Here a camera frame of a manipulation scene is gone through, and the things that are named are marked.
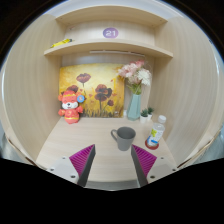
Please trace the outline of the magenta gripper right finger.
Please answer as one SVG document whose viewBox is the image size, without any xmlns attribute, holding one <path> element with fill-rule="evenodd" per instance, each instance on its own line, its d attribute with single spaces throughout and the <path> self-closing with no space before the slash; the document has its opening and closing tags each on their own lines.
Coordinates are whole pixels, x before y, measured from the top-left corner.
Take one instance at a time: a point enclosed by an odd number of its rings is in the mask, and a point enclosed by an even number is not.
<svg viewBox="0 0 224 224">
<path fill-rule="evenodd" d="M 140 187 L 177 171 L 177 168 L 165 157 L 156 157 L 136 145 L 131 146 L 131 156 Z"/>
</svg>

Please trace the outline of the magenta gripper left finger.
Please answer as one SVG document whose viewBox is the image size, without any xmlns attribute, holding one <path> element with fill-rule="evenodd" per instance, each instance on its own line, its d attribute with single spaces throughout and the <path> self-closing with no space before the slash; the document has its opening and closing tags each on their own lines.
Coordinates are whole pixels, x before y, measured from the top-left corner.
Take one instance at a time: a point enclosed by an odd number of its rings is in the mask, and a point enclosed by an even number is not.
<svg viewBox="0 0 224 224">
<path fill-rule="evenodd" d="M 70 157 L 61 157 L 47 171 L 81 187 L 85 187 L 95 154 L 95 145 L 90 145 Z"/>
</svg>

